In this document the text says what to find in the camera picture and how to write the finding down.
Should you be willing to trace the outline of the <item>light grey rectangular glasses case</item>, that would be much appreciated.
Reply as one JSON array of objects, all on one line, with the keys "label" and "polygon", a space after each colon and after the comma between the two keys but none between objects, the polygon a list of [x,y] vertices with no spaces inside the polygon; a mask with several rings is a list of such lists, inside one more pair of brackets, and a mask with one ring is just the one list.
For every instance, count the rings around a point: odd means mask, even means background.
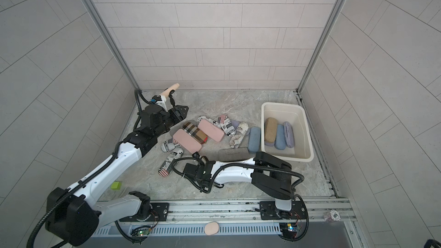
[{"label": "light grey rectangular glasses case", "polygon": [[247,148],[222,149],[218,152],[218,160],[229,163],[236,161],[245,161],[251,158]]}]

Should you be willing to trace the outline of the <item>blue fabric glasses case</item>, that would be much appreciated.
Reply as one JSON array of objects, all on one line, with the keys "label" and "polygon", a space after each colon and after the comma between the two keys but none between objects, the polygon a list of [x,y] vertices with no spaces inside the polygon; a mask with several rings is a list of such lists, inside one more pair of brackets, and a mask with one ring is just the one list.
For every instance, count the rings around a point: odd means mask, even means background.
[{"label": "blue fabric glasses case", "polygon": [[277,125],[274,147],[278,150],[284,150],[287,147],[284,126],[281,124]]}]

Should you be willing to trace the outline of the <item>tan fabric glasses case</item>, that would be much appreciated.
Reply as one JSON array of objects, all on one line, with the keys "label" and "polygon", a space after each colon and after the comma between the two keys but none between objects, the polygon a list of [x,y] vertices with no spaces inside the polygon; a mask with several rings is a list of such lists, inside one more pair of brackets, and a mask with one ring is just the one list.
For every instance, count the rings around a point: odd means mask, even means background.
[{"label": "tan fabric glasses case", "polygon": [[278,121],[275,118],[268,118],[264,124],[264,141],[275,142]]}]

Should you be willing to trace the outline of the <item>cream plastic storage box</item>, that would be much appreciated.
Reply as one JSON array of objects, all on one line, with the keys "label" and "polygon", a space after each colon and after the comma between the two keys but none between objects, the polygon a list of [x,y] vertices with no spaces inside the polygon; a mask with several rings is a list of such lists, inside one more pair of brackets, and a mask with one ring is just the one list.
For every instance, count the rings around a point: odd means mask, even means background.
[{"label": "cream plastic storage box", "polygon": [[314,159],[310,130],[304,109],[296,104],[263,103],[261,150],[284,161]]}]

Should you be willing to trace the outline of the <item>purple fabric glasses case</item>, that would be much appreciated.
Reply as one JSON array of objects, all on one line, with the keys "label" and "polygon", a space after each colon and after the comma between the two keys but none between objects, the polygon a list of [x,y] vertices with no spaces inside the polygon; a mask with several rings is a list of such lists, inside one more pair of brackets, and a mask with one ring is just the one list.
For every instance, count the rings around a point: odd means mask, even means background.
[{"label": "purple fabric glasses case", "polygon": [[269,146],[269,147],[274,147],[275,142],[267,142],[267,141],[264,141],[264,144],[265,144],[266,146]]}]

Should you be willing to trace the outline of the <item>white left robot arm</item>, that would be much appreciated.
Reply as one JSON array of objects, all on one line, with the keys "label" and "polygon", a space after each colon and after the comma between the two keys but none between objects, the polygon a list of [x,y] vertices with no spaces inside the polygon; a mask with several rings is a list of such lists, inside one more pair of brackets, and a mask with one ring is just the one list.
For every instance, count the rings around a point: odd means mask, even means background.
[{"label": "white left robot arm", "polygon": [[47,212],[27,241],[32,248],[42,227],[62,239],[59,246],[85,243],[97,229],[122,218],[141,221],[152,215],[150,197],[138,191],[98,204],[98,199],[130,166],[142,159],[157,139],[187,118],[188,106],[176,105],[166,111],[149,104],[140,111],[141,127],[116,144],[112,154],[88,175],[67,189],[56,188],[47,198]]}]

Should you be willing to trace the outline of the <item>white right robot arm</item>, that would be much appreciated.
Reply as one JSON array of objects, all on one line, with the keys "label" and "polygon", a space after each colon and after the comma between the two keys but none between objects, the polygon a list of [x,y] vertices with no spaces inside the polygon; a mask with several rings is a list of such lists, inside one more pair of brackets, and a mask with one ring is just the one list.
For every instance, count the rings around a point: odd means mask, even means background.
[{"label": "white right robot arm", "polygon": [[172,170],[188,180],[199,192],[209,194],[226,183],[250,183],[273,201],[259,202],[255,209],[262,220],[286,220],[281,223],[279,237],[288,242],[301,240],[310,227],[308,210],[296,187],[304,176],[292,170],[292,165],[265,152],[253,158],[236,161],[210,161],[198,152],[191,157],[173,160]]}]

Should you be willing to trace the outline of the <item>pink glasses case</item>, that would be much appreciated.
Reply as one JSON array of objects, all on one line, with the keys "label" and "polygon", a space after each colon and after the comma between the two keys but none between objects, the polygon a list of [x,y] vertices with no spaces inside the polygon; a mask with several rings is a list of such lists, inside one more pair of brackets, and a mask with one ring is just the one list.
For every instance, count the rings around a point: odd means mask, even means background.
[{"label": "pink glasses case", "polygon": [[173,135],[173,139],[191,154],[199,152],[202,149],[202,145],[183,129],[179,129]]},{"label": "pink glasses case", "polygon": [[202,120],[200,124],[198,124],[198,128],[203,131],[208,137],[213,139],[215,142],[221,142],[225,133],[220,128],[214,126],[210,122]]}]

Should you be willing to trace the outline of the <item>brown plaid glasses case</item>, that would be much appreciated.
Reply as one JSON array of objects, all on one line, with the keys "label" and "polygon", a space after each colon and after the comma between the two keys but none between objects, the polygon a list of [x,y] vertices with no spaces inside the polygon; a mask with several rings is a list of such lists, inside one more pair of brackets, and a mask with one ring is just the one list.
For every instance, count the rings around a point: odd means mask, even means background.
[{"label": "brown plaid glasses case", "polygon": [[208,139],[208,136],[192,122],[186,122],[182,126],[182,129],[190,136],[192,136],[195,140],[197,140],[197,142],[199,142],[200,144],[205,144]]}]

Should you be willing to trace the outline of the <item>map print glasses case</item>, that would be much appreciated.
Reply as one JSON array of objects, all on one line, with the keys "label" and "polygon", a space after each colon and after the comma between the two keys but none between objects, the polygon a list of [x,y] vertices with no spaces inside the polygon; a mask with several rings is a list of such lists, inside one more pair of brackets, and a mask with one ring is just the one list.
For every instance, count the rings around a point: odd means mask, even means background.
[{"label": "map print glasses case", "polygon": [[233,149],[237,149],[242,144],[243,139],[248,134],[249,125],[245,122],[241,122],[236,128],[235,134],[231,137],[229,145]]}]

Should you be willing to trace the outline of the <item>black microphone stand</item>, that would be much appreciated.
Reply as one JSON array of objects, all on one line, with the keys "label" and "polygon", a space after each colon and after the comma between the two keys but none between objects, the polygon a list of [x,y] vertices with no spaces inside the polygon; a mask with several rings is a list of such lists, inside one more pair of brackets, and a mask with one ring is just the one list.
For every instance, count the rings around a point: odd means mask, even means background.
[{"label": "black microphone stand", "polygon": [[169,98],[169,103],[171,105],[171,108],[174,108],[176,106],[175,103],[175,99],[173,98],[173,94],[175,93],[175,90],[172,89],[169,93],[168,93],[168,98]]}]

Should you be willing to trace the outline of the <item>beige microphone head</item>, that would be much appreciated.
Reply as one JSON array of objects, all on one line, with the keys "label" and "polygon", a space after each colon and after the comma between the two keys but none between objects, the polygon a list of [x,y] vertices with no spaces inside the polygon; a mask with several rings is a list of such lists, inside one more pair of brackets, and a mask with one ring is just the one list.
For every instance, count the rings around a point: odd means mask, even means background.
[{"label": "beige microphone head", "polygon": [[180,87],[179,83],[175,83],[174,85],[172,85],[171,87],[167,88],[166,90],[164,90],[160,96],[162,101],[167,101],[170,98],[172,98],[173,93]]}]

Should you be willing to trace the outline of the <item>pink oval eraser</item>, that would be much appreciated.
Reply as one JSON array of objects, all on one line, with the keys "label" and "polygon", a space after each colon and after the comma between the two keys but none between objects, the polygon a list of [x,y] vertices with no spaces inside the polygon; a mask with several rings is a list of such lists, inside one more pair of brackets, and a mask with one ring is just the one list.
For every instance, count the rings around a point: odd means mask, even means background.
[{"label": "pink oval eraser", "polygon": [[206,224],[204,227],[204,233],[207,236],[216,235],[219,233],[219,230],[220,230],[220,225],[217,222],[210,222]]}]

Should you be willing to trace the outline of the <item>green small block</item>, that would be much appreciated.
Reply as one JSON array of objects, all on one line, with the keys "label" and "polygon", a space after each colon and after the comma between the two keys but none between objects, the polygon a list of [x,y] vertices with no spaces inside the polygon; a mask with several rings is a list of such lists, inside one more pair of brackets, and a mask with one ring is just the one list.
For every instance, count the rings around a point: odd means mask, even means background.
[{"label": "green small block", "polygon": [[110,189],[118,191],[120,190],[122,187],[122,182],[121,181],[114,181],[111,185],[110,185]]}]

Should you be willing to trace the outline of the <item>left circuit board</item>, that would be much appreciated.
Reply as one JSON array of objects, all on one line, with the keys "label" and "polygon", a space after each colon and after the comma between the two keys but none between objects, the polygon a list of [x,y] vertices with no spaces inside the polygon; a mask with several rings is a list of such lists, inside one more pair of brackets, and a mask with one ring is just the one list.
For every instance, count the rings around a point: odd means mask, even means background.
[{"label": "left circuit board", "polygon": [[147,237],[151,232],[151,227],[150,226],[141,226],[141,227],[137,227],[134,228],[130,235],[131,237],[134,238],[144,238]]}]

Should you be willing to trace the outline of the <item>circuit board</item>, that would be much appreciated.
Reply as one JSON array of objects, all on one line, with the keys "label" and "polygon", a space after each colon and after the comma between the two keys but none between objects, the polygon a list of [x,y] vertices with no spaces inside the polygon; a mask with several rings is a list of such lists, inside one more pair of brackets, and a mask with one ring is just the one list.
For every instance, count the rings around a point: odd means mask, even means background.
[{"label": "circuit board", "polygon": [[141,226],[141,227],[137,227],[134,228],[130,235],[131,237],[134,238],[144,238],[147,237],[151,232],[151,227],[150,226]]},{"label": "circuit board", "polygon": [[299,232],[299,227],[295,223],[280,223],[280,232],[284,238],[293,239]]}]

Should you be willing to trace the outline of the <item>right circuit board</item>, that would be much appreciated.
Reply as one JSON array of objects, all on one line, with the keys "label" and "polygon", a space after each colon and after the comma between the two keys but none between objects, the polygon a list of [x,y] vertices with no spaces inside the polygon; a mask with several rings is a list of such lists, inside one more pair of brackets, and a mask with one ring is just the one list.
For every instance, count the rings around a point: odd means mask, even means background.
[{"label": "right circuit board", "polygon": [[293,239],[299,232],[299,227],[295,223],[280,223],[280,232],[284,238]]}]

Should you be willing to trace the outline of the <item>aluminium rail frame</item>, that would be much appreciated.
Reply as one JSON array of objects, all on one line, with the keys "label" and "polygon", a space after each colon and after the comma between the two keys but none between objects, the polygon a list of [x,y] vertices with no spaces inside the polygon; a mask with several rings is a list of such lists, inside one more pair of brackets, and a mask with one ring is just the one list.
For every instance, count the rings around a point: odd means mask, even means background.
[{"label": "aluminium rail frame", "polygon": [[[356,219],[356,214],[348,199],[335,197],[307,197],[303,199],[308,210],[310,222],[324,222],[330,214],[339,215],[339,221]],[[227,200],[164,200],[152,201],[147,210],[141,214],[136,209],[137,203],[128,197],[114,201],[98,202],[92,207],[93,213],[99,216],[99,227],[113,224],[125,217],[145,218],[151,210],[151,203],[169,203],[169,211],[165,222],[121,222],[122,224],[185,224],[185,223],[258,223],[287,222],[286,220],[262,220],[259,199],[227,199]]]}]

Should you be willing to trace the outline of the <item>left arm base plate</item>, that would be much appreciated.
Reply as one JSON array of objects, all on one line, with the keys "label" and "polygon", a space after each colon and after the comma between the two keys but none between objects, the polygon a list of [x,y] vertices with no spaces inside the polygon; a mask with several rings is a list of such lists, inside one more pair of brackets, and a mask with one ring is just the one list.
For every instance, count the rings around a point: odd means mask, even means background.
[{"label": "left arm base plate", "polygon": [[151,203],[150,213],[145,218],[125,217],[120,222],[165,222],[167,220],[169,203]]}]

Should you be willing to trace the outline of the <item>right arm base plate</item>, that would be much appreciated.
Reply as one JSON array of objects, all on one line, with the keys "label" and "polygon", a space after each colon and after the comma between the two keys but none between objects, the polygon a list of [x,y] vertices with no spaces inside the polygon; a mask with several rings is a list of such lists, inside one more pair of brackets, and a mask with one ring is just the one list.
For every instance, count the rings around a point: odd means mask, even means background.
[{"label": "right arm base plate", "polygon": [[259,202],[258,209],[262,220],[307,219],[307,214],[308,214],[305,203],[299,200],[291,201],[290,211],[282,211],[277,209],[275,201]]}]

